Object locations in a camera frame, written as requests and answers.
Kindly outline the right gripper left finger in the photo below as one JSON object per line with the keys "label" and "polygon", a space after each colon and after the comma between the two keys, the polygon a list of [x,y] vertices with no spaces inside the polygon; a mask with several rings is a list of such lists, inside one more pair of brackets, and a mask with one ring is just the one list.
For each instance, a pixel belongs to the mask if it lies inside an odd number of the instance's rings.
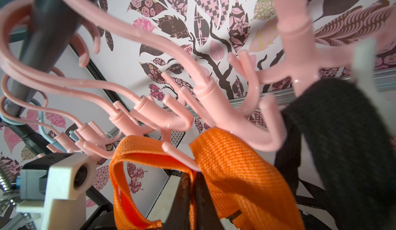
{"label": "right gripper left finger", "polygon": [[183,173],[177,192],[167,217],[163,230],[189,230],[190,229],[190,201],[191,181],[187,173]]}

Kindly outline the black crossbody bag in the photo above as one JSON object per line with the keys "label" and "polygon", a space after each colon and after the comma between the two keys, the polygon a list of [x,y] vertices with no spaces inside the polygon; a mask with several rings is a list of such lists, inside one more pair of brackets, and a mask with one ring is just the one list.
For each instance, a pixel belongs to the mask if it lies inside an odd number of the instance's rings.
{"label": "black crossbody bag", "polygon": [[376,110],[351,83],[336,85],[341,97],[325,102],[313,94],[283,112],[288,131],[274,165],[293,193],[301,182],[302,141],[307,142],[323,182],[305,188],[340,230],[396,227],[396,155]]}

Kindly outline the dark orange waist bag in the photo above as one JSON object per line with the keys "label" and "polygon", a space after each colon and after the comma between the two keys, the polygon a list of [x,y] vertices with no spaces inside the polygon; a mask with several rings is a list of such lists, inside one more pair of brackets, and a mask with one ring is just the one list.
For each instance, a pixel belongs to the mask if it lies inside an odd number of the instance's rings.
{"label": "dark orange waist bag", "polygon": [[[295,198],[283,176],[241,139],[219,128],[210,128],[190,143],[190,149],[219,218],[240,211],[234,225],[241,230],[304,229]],[[196,172],[167,155],[161,142],[155,139],[128,136],[118,145],[109,166],[117,228],[160,228],[159,220],[150,221],[137,209],[124,174],[125,162],[179,170],[187,173],[191,182],[195,181]]]}

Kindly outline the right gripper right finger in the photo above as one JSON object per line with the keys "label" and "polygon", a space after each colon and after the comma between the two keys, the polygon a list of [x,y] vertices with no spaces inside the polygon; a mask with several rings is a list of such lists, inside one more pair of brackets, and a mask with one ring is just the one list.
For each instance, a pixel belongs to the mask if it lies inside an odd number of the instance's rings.
{"label": "right gripper right finger", "polygon": [[196,174],[195,191],[197,230],[224,230],[201,172]]}

